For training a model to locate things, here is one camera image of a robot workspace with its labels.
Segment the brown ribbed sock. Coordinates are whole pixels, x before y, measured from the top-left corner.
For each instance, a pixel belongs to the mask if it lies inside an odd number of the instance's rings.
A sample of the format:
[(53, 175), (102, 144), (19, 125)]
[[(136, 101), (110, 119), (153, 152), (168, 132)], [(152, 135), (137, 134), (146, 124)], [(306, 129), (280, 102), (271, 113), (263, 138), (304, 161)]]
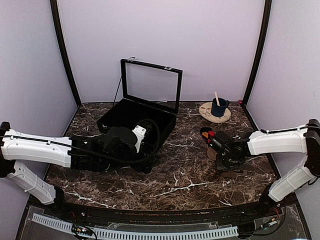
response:
[[(217, 164), (217, 161), (216, 161), (216, 157), (217, 157), (217, 152), (212, 149), (211, 147), (209, 147), (207, 149), (207, 157), (210, 159), (210, 160), (214, 160), (215, 163)], [(237, 177), (237, 173), (235, 171), (231, 171), (231, 170), (219, 170), (218, 171), (222, 177), (224, 178), (230, 178), (230, 179), (235, 179)]]

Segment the argyle patterned sock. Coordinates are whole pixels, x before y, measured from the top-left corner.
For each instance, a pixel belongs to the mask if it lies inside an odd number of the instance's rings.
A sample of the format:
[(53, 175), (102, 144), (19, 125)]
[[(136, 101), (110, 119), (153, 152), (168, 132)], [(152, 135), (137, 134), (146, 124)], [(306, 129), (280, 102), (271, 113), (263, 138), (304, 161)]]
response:
[(205, 141), (207, 145), (209, 145), (212, 142), (215, 136), (215, 132), (211, 127), (202, 127), (200, 129), (200, 134), (202, 139)]

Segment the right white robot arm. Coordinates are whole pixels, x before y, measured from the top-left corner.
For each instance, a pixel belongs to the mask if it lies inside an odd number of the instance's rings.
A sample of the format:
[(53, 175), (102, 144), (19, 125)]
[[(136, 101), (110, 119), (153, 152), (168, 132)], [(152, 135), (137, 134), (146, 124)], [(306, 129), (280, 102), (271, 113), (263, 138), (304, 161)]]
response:
[(218, 170), (235, 170), (250, 156), (271, 153), (303, 153), (301, 162), (286, 175), (266, 187), (255, 213), (266, 217), (275, 203), (305, 184), (320, 177), (320, 123), (310, 119), (307, 124), (280, 130), (257, 130), (240, 136), (213, 133), (208, 145), (216, 153)]

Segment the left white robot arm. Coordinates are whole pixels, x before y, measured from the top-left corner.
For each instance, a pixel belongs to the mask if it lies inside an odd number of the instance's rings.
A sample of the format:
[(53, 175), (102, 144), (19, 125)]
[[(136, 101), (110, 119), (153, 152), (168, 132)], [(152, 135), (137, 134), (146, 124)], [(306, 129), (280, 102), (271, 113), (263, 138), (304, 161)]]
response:
[(46, 183), (23, 163), (48, 163), (90, 172), (108, 172), (122, 167), (143, 169), (153, 160), (160, 129), (151, 119), (133, 128), (113, 126), (105, 134), (76, 137), (44, 137), (13, 130), (9, 122), (0, 125), (0, 176), (15, 182), (60, 218), (67, 218), (70, 206), (64, 192)]

